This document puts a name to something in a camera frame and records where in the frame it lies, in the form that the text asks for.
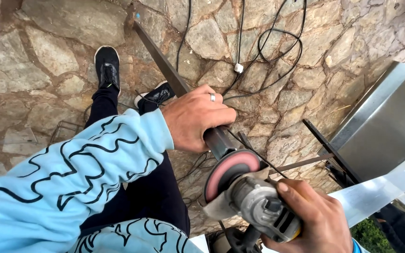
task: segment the sneaker sole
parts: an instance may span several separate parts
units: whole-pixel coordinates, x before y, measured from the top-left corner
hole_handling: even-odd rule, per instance
[[[153,90],[159,88],[160,85],[162,85],[162,84],[164,84],[164,83],[166,83],[166,82],[168,82],[168,81],[165,80],[165,81],[160,82]],[[144,97],[144,96],[146,96],[148,93],[149,93],[149,92],[145,92],[145,93],[142,93],[142,94],[140,94],[140,95],[142,95],[142,96]],[[141,99],[142,99],[142,97],[136,96],[136,98],[134,99],[134,105],[135,105],[135,107],[139,108],[139,106],[138,106],[137,104],[138,104],[138,102],[139,102]]]
[[[100,46],[97,50],[96,50],[96,53],[94,54],[94,56],[93,56],[93,64],[96,66],[96,54],[98,53],[98,51],[101,49],[101,48],[103,48],[103,47],[111,47],[111,48],[113,48],[113,50],[115,50],[115,52],[116,52],[116,56],[118,57],[118,60],[120,60],[120,55],[118,54],[118,51],[113,47],[113,46],[111,46],[111,45],[102,45],[102,46]],[[118,92],[118,97],[120,97],[120,94],[121,94],[121,84],[120,84],[120,91]]]

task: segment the stone pavement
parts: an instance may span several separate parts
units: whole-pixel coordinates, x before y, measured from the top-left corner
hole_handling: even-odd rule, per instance
[[[207,83],[225,90],[235,78],[232,63],[238,57],[240,62],[255,58],[258,36],[271,26],[282,2],[246,0],[238,55],[242,1],[193,1],[180,53],[181,76],[192,87]],[[297,33],[302,6],[302,0],[289,0],[276,27]],[[134,89],[145,92],[162,81],[132,32],[133,20],[175,64],[187,12],[187,0],[0,0],[0,175],[47,146],[59,121],[83,124],[83,111],[97,87],[93,55],[99,46],[115,46],[120,54],[124,104],[132,106]],[[405,63],[405,0],[308,0],[301,39],[303,54],[291,74],[260,94],[226,101],[239,114],[233,131],[243,130],[254,148],[276,166],[316,156],[320,145],[302,118],[328,136],[392,60]],[[273,32],[263,53],[275,57],[292,43],[290,37]],[[277,62],[254,63],[226,96],[273,83],[294,64],[297,50]],[[30,129],[37,143],[21,143],[31,135]],[[197,157],[171,151],[176,176],[185,175]],[[285,174],[307,180],[318,190],[333,191],[337,186],[321,164]],[[209,171],[198,170],[182,181],[183,197],[198,197]],[[219,229],[197,201],[190,205],[189,215],[193,234]],[[244,224],[239,218],[225,223]]]

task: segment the hoodie sleeve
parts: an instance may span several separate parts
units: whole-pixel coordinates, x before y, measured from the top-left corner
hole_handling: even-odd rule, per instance
[[[148,175],[173,149],[160,110],[130,109],[51,145],[0,177],[0,252],[65,252],[121,182]]]

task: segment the grinding disc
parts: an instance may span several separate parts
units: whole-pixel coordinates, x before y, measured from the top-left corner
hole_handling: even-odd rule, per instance
[[[211,202],[221,192],[227,190],[229,185],[240,175],[256,172],[260,169],[257,155],[242,149],[229,153],[214,166],[204,188],[206,203]]]

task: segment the angle grinder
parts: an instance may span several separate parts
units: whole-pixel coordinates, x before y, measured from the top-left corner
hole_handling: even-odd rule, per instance
[[[261,234],[278,243],[298,236],[300,218],[267,177],[268,165],[248,149],[228,153],[213,167],[204,188],[205,213],[217,220],[239,215],[250,223],[244,233],[228,228],[218,236],[216,253],[260,252],[256,242]]]

